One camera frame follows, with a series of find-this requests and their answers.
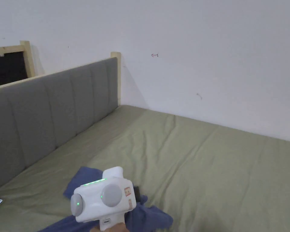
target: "white wall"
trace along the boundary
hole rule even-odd
[[[19,40],[39,74],[120,51],[123,104],[290,140],[290,0],[0,0]]]

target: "hand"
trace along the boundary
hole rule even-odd
[[[90,230],[90,232],[100,232],[100,230],[95,227]],[[125,227],[124,223],[118,223],[114,225],[112,228],[106,229],[104,232],[129,232],[129,230]]]

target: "finger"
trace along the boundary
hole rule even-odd
[[[129,230],[126,228],[125,223],[118,223],[110,229],[110,232],[129,232]]]
[[[92,228],[92,229],[90,230],[90,232],[100,232],[100,230],[99,230],[97,227],[95,227],[95,228]]]

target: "wall mark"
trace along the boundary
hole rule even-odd
[[[197,93],[197,96],[199,96],[201,100],[203,99],[202,96],[199,93]]]

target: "wooden bed frame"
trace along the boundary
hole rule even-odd
[[[27,72],[27,77],[34,77],[36,72],[34,70],[33,58],[31,53],[30,42],[21,40],[20,45],[0,47],[0,55],[3,56],[6,53],[24,52],[24,61]]]

